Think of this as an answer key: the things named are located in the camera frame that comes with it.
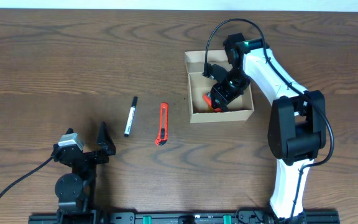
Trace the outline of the red black utility knife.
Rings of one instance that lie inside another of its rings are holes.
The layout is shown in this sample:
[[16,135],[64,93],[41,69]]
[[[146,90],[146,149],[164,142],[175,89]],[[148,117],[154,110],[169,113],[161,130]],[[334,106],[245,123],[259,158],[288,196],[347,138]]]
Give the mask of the red black utility knife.
[[220,113],[220,112],[222,111],[221,108],[216,108],[216,109],[214,109],[214,108],[212,107],[212,101],[211,101],[210,93],[207,93],[207,94],[203,95],[203,100],[204,100],[204,102],[208,105],[208,107],[209,107],[209,109],[210,109],[211,111],[218,112],[218,113]]

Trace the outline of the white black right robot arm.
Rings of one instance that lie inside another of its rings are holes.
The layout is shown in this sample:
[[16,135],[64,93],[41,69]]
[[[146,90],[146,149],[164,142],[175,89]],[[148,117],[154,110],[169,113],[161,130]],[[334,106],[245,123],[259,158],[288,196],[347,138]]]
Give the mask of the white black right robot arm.
[[228,104],[251,82],[259,86],[271,105],[267,139],[277,159],[275,188],[263,222],[305,223],[302,196],[307,173],[326,144],[324,96],[292,79],[262,39],[231,34],[223,47],[232,68],[205,64],[205,76],[217,82],[204,99],[213,110],[227,112]]

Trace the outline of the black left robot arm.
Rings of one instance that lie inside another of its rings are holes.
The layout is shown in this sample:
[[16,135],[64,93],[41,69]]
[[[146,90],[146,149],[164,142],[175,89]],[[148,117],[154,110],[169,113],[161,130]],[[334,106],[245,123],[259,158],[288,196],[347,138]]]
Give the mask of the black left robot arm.
[[100,125],[96,144],[98,150],[84,152],[85,143],[70,128],[53,146],[52,159],[71,168],[71,172],[61,176],[55,184],[58,207],[63,213],[86,213],[91,209],[96,166],[109,162],[109,157],[116,153],[105,122]]

